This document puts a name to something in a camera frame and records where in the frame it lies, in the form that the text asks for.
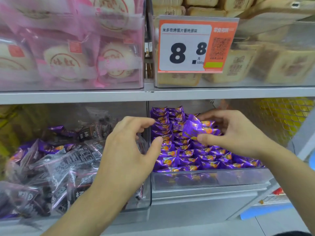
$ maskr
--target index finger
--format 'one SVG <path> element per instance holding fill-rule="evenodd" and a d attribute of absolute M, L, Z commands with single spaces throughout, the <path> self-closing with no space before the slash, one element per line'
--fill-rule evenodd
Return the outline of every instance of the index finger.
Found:
<path fill-rule="evenodd" d="M 138 133 L 141 128 L 148 128 L 155 123 L 153 118 L 143 118 L 143 117 L 132 117 L 127 120 L 122 120 L 120 124 L 120 129 L 124 131 L 129 131 L 134 134 Z"/>
<path fill-rule="evenodd" d="M 201 121 L 204 121 L 207 119 L 216 119 L 216 118 L 228 120 L 230 118 L 230 110 L 212 109 L 208 112 L 199 114 L 197 117 Z"/>

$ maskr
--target person's right hand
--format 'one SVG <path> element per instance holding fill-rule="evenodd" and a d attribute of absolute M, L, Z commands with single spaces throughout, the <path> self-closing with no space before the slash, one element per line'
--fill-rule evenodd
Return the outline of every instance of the person's right hand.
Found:
<path fill-rule="evenodd" d="M 262 158 L 271 145 L 276 144 L 237 110 L 211 110 L 197 116 L 201 121 L 214 120 L 224 133 L 198 135 L 204 145 L 220 146 L 237 155 Z"/>

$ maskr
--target orange price sign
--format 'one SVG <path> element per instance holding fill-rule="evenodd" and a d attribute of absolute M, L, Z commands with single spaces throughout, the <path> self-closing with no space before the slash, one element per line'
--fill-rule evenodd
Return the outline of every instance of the orange price sign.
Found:
<path fill-rule="evenodd" d="M 160 16 L 159 73 L 222 73 L 238 18 Z"/>

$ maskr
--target hand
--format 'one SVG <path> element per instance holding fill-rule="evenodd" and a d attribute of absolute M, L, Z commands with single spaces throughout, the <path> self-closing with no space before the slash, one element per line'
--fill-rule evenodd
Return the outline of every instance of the hand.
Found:
<path fill-rule="evenodd" d="M 211 134 L 198 135 L 198 141 L 204 145 L 225 148 L 237 155 L 262 158 L 271 145 L 276 144 L 249 121 L 240 111 L 211 110 L 200 114 L 201 121 L 214 120 L 224 133 L 223 136 Z"/>
<path fill-rule="evenodd" d="M 110 191 L 126 203 L 151 173 L 161 153 L 162 137 L 154 139 L 146 155 L 138 149 L 137 133 L 153 125 L 152 118 L 125 117 L 107 137 L 102 160 L 91 186 L 96 194 Z"/>

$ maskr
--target floor tile grout line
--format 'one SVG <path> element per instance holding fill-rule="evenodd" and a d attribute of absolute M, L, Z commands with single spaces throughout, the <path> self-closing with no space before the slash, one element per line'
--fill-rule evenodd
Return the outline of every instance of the floor tile grout line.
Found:
<path fill-rule="evenodd" d="M 262 227 L 260 226 L 260 223 L 259 223 L 258 219 L 256 218 L 256 216 L 255 216 L 255 219 L 256 219 L 257 223 L 259 224 L 259 227 L 262 229 Z"/>

